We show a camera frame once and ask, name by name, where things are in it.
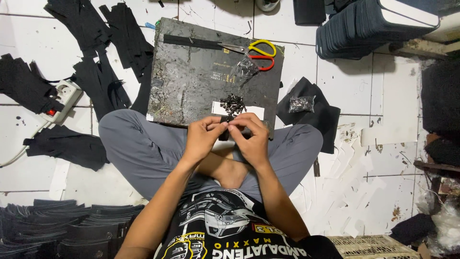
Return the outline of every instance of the plastic basket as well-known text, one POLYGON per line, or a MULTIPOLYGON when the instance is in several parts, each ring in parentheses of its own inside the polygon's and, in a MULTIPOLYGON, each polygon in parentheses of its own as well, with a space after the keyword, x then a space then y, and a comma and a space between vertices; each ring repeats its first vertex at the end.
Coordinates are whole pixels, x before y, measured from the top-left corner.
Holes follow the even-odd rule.
POLYGON ((420 259, 420 254, 387 235, 328 236, 344 259, 420 259))

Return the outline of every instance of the red scissor handle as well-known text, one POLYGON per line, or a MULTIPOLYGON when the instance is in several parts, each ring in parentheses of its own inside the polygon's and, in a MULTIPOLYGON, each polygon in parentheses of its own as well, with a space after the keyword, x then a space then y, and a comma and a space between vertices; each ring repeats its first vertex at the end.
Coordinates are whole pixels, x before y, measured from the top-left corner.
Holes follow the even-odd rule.
POLYGON ((268 60, 271 60, 271 65, 268 66, 268 67, 259 67, 260 71, 268 71, 275 65, 275 60, 272 57, 269 57, 269 56, 253 56, 253 55, 249 55, 249 57, 252 58, 252 59, 268 59, 268 60))

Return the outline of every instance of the black work board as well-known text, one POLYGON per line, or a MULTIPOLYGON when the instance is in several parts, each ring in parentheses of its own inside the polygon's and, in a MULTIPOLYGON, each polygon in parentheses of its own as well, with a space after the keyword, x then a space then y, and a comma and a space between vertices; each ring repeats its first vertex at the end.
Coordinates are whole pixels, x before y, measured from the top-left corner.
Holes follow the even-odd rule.
MULTIPOLYGON (((161 18, 155 32, 152 78, 163 80, 163 85, 152 84, 148 117, 151 116, 154 122, 186 127, 191 122, 212 115, 212 102, 233 93, 243 97, 246 106, 265 109, 264 123, 270 129, 270 137, 273 137, 284 47, 276 46, 275 65, 271 70, 259 71, 242 84, 232 76, 232 70, 243 59, 243 54, 226 49, 167 44, 163 42, 165 34, 239 46, 249 46, 254 42, 252 39, 161 18)), ((268 53, 273 52, 266 44, 257 47, 268 53)), ((260 66, 270 65, 268 60, 255 62, 260 66)))

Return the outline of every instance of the hand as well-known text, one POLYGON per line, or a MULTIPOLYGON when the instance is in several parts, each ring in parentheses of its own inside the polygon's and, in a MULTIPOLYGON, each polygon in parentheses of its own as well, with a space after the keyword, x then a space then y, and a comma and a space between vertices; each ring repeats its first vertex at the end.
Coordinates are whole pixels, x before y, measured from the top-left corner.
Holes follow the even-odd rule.
POLYGON ((268 129, 260 119, 251 112, 238 115, 229 122, 229 131, 243 157, 257 170, 258 167, 270 164, 268 160, 268 129), (243 137, 240 129, 248 127, 252 136, 248 140, 243 137))
POLYGON ((220 117, 209 116, 190 123, 182 159, 186 159, 193 164, 203 160, 211 152, 217 138, 227 128, 228 123, 220 123, 220 117))

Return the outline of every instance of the yellow scissor handle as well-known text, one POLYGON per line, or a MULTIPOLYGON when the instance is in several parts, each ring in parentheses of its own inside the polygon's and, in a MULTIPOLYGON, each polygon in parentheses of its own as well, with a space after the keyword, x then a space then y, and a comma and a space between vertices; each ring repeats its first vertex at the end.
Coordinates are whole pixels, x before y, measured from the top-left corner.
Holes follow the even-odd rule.
POLYGON ((258 41, 255 41, 251 44, 249 44, 249 47, 248 47, 249 50, 254 50, 254 51, 257 51, 259 52, 260 54, 264 55, 264 56, 269 56, 269 57, 275 57, 276 56, 276 48, 275 48, 275 45, 273 45, 270 41, 268 40, 258 40, 258 41), (260 44, 260 43, 266 43, 268 44, 272 49, 273 49, 273 54, 268 54, 267 52, 263 51, 263 50, 260 50, 256 47, 254 47, 255 45, 257 44, 260 44))

